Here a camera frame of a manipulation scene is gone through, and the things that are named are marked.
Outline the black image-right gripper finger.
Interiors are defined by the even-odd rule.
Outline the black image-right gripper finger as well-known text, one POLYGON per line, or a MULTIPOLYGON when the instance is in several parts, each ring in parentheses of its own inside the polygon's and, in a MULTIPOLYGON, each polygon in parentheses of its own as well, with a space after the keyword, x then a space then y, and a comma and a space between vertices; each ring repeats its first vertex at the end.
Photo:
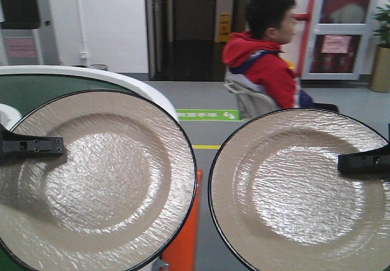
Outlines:
POLYGON ((338 156, 337 170, 346 178, 389 180, 389 144, 365 152, 338 156))

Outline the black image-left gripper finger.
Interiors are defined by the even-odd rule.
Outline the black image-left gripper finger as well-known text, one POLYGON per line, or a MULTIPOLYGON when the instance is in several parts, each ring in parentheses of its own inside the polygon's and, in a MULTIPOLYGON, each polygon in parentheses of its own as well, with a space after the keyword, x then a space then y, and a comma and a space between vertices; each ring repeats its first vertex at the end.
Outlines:
POLYGON ((65 153, 62 137, 21 135, 1 125, 1 161, 56 157, 65 153))

